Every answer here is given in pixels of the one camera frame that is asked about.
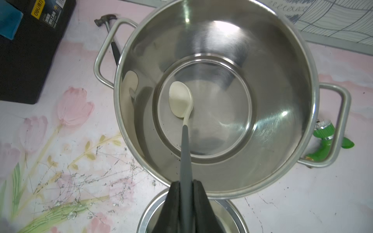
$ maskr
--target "yellow label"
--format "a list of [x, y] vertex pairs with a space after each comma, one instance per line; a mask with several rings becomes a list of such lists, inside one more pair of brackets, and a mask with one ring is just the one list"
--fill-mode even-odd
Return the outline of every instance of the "yellow label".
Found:
[[45, 4], [46, 4], [45, 0], [36, 0], [34, 8], [32, 9], [31, 15], [39, 19]]

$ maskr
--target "gray handle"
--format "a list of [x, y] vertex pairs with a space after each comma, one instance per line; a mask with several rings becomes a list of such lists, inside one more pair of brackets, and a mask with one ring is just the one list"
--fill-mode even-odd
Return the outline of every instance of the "gray handle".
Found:
[[135, 23], [134, 21], [130, 20], [130, 19], [127, 19], [127, 18], [120, 18], [118, 19], [113, 27], [111, 28], [109, 34], [107, 35], [105, 41], [104, 41], [104, 44], [101, 46], [100, 48], [100, 51], [98, 52], [98, 55], [96, 57], [96, 61], [94, 62], [94, 67], [93, 67], [93, 71], [94, 71], [94, 75], [96, 76], [96, 78], [102, 82], [103, 84], [105, 84], [106, 86], [114, 89], [114, 84], [107, 80], [106, 78], [104, 78], [100, 72], [100, 67], [101, 67], [101, 63], [102, 63], [102, 59], [104, 58], [105, 56], [105, 53], [107, 51], [107, 49], [109, 48], [109, 45], [110, 43], [113, 41], [113, 38], [114, 38], [114, 34], [116, 33], [116, 31], [118, 30], [118, 27], [121, 25], [121, 24], [129, 24], [131, 25], [132, 27], [136, 28], [138, 25], [137, 23]]
[[193, 183], [192, 160], [189, 150], [188, 127], [183, 125], [181, 134], [181, 164], [180, 164], [180, 198], [181, 219], [180, 229], [182, 233], [191, 233], [193, 226]]
[[347, 89], [341, 86], [328, 83], [320, 83], [320, 88], [325, 88], [337, 92], [342, 98], [342, 104], [338, 113], [338, 120], [337, 125], [335, 127], [332, 146], [326, 159], [321, 162], [309, 161], [303, 158], [298, 160], [298, 163], [304, 164], [309, 167], [327, 167], [335, 162], [341, 149], [341, 144], [346, 129], [348, 113], [350, 111], [351, 106], [351, 95]]

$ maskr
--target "floral tablecloth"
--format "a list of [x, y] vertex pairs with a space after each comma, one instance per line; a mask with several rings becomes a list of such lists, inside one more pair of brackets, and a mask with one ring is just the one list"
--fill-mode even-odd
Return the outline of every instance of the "floral tablecloth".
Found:
[[[113, 92], [94, 77], [107, 33], [93, 20], [118, 13], [140, 22], [152, 10], [117, 0], [78, 1], [39, 102], [0, 102], [0, 232], [136, 232], [146, 206], [166, 187], [127, 149]], [[120, 29], [121, 47], [131, 32]], [[276, 184], [233, 202], [251, 232], [371, 232], [373, 57], [309, 46], [320, 81], [351, 92], [346, 136], [356, 146], [341, 150], [325, 169], [296, 164]], [[110, 52], [101, 70], [114, 77]], [[319, 118], [335, 123], [339, 103], [336, 93], [322, 90]]]

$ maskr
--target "stainless steel pot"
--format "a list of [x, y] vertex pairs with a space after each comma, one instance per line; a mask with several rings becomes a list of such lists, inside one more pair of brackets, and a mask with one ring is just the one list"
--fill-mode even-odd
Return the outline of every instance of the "stainless steel pot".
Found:
[[[137, 233], [152, 232], [166, 200], [168, 189], [159, 193], [141, 216]], [[216, 219], [225, 233], [249, 233], [242, 215], [229, 200], [210, 200]]]
[[[119, 25], [136, 29], [127, 41], [115, 83], [100, 73]], [[286, 17], [255, 0], [175, 0], [140, 25], [119, 19], [94, 65], [114, 88], [115, 112], [137, 161], [169, 185], [179, 179], [182, 120], [168, 104], [173, 81], [195, 99], [189, 135], [192, 170], [210, 198], [257, 192], [296, 162], [332, 164], [340, 149], [351, 103], [348, 91], [319, 84], [310, 51]], [[319, 109], [319, 88], [342, 97], [329, 156], [301, 159]]]

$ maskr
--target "green spray nozzle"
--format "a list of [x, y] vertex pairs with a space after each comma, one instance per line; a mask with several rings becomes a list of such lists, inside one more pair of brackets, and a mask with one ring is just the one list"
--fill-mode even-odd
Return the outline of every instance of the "green spray nozzle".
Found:
[[[320, 162], [323, 161], [330, 150], [333, 141], [333, 135], [335, 132], [334, 125], [330, 120], [324, 120], [316, 123], [316, 128], [313, 135], [317, 138], [321, 138], [321, 146], [318, 151], [313, 154], [308, 154], [305, 158], [311, 161]], [[348, 138], [344, 137], [342, 141], [342, 148], [349, 149], [355, 144]]]

